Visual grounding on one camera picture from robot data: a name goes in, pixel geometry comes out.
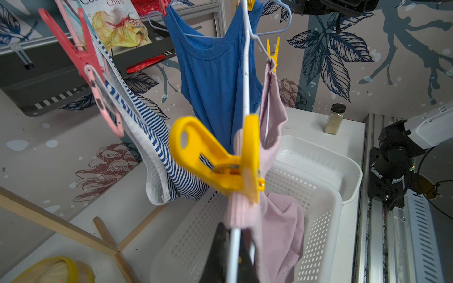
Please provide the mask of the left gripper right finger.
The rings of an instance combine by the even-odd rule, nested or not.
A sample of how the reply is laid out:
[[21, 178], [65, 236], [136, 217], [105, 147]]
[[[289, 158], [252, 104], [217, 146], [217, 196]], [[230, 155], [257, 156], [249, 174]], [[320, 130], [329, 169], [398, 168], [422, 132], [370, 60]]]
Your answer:
[[250, 243], [249, 234], [242, 232], [239, 245], [238, 283], [259, 283], [255, 266], [249, 254], [248, 243]]

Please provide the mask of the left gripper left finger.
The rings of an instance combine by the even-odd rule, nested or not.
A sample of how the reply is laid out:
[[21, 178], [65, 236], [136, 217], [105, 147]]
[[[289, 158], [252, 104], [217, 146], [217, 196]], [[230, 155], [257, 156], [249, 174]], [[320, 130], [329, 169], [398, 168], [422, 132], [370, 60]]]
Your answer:
[[230, 230], [223, 223], [219, 223], [199, 283], [225, 282], [229, 250]]

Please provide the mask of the pink tank top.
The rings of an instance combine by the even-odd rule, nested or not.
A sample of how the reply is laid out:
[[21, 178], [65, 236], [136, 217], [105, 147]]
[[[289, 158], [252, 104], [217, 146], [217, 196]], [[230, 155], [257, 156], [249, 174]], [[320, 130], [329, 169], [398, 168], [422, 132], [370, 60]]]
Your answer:
[[[265, 66], [259, 112], [260, 167], [265, 178], [280, 149], [283, 126], [288, 121], [281, 101], [274, 62]], [[225, 226], [242, 228], [255, 245], [252, 270], [261, 283], [290, 283], [294, 267], [303, 254], [304, 215], [293, 197], [278, 193], [260, 194], [258, 204], [238, 194], [230, 196]]]

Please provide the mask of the white wire hanger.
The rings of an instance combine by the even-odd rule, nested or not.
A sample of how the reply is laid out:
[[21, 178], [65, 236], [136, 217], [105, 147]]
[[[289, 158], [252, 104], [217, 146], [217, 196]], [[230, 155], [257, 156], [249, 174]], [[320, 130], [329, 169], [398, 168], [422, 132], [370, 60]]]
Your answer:
[[[252, 31], [248, 2], [241, 1], [244, 22], [243, 50], [243, 138], [239, 158], [239, 189], [229, 196], [228, 217], [246, 213], [248, 209], [259, 208], [260, 192], [265, 190], [265, 181], [260, 178], [260, 131], [259, 117], [250, 114], [250, 41], [259, 40]], [[230, 230], [230, 247], [226, 262], [225, 283], [236, 283], [239, 272], [239, 253], [241, 244], [241, 227]]]

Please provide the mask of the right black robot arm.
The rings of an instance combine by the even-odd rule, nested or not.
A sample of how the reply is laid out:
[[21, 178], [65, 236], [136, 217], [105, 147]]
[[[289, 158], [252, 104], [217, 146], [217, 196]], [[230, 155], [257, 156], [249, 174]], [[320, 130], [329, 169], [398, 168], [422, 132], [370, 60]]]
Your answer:
[[370, 151], [369, 197], [381, 201], [388, 211], [403, 208], [414, 177], [414, 158], [452, 137], [452, 102], [385, 127], [378, 147]]

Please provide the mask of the striped tank top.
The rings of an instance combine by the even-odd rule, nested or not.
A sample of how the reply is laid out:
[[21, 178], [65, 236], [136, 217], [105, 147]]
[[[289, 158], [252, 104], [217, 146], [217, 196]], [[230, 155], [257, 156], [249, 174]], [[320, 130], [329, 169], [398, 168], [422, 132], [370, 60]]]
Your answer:
[[119, 112], [120, 121], [140, 153], [147, 169], [146, 194], [150, 202], [159, 206], [180, 197], [200, 200], [209, 186], [173, 160], [164, 119], [128, 88], [99, 37], [92, 29], [89, 34], [88, 42], [96, 48], [105, 70], [99, 73], [89, 67], [88, 71], [100, 87], [102, 99]]

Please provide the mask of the blue tank top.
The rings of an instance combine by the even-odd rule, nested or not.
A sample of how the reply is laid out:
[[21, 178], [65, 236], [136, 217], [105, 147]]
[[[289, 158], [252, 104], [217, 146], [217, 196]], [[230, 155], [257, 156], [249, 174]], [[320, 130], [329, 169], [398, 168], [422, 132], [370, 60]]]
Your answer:
[[233, 153], [234, 136], [243, 126], [244, 19], [239, 7], [222, 38], [208, 38], [167, 7], [164, 23], [176, 49], [181, 92], [195, 116]]

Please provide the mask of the white perforated basket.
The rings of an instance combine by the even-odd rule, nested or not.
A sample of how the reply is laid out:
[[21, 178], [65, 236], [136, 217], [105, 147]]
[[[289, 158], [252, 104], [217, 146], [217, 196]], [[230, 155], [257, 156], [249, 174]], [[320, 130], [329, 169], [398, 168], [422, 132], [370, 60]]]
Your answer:
[[[339, 221], [340, 193], [315, 175], [276, 160], [266, 191], [295, 198], [304, 210], [303, 257], [294, 269], [301, 283], [330, 280]], [[208, 259], [228, 198], [209, 189], [162, 247], [151, 265], [153, 283], [197, 283]]]

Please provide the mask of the wooden clothes rack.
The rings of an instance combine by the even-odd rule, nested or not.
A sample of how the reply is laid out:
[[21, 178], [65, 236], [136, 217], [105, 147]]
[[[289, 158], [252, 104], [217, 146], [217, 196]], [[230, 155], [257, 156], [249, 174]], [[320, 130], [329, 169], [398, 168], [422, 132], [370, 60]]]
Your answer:
[[3, 187], [1, 188], [1, 208], [112, 257], [125, 281], [137, 283], [138, 277], [127, 263], [122, 251], [159, 215], [165, 206], [155, 208], [119, 244], [115, 243], [107, 226], [99, 217], [95, 217], [93, 222], [100, 233], [100, 238]]

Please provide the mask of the white plastic tray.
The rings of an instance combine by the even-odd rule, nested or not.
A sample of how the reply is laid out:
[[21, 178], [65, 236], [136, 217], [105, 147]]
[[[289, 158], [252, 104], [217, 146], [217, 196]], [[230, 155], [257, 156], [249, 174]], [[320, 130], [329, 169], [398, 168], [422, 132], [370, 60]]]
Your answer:
[[326, 182], [339, 191], [343, 204], [357, 195], [363, 173], [351, 158], [295, 136], [283, 136], [277, 160]]

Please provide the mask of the yellow steamer with buns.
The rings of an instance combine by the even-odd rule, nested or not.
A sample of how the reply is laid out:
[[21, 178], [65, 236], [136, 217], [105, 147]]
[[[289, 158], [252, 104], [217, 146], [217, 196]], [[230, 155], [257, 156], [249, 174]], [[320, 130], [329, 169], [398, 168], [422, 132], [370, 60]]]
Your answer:
[[13, 283], [95, 283], [88, 264], [65, 256], [44, 259], [17, 276]]

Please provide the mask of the spice jar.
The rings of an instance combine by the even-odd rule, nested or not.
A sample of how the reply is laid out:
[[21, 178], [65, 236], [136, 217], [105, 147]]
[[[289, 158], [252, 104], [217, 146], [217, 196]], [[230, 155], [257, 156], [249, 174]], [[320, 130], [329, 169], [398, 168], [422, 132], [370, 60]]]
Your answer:
[[324, 129], [325, 133], [336, 135], [343, 121], [346, 106], [342, 103], [335, 103], [330, 109], [330, 114]]

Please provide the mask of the red chips bag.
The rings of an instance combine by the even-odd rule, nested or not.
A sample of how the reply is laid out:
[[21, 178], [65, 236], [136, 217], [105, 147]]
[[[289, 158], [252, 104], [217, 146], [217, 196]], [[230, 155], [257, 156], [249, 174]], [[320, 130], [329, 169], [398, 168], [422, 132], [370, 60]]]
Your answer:
[[158, 34], [149, 32], [132, 1], [66, 1], [66, 11], [76, 35], [77, 48], [86, 48], [78, 10], [103, 44], [122, 75], [133, 74], [172, 55], [169, 41], [158, 44]]

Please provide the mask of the yellow clothespin on blue top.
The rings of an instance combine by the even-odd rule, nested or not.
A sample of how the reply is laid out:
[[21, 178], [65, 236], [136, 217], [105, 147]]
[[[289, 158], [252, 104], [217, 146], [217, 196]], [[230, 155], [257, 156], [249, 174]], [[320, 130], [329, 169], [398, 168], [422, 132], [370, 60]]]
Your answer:
[[254, 8], [256, 0], [247, 0], [247, 8], [248, 11], [252, 11]]

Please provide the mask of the black wall basket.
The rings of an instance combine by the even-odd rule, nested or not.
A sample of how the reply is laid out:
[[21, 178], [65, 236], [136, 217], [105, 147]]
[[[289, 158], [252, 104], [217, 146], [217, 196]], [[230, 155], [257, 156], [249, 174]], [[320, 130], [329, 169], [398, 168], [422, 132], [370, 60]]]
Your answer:
[[1, 46], [1, 90], [27, 116], [88, 95], [90, 87], [54, 37]]

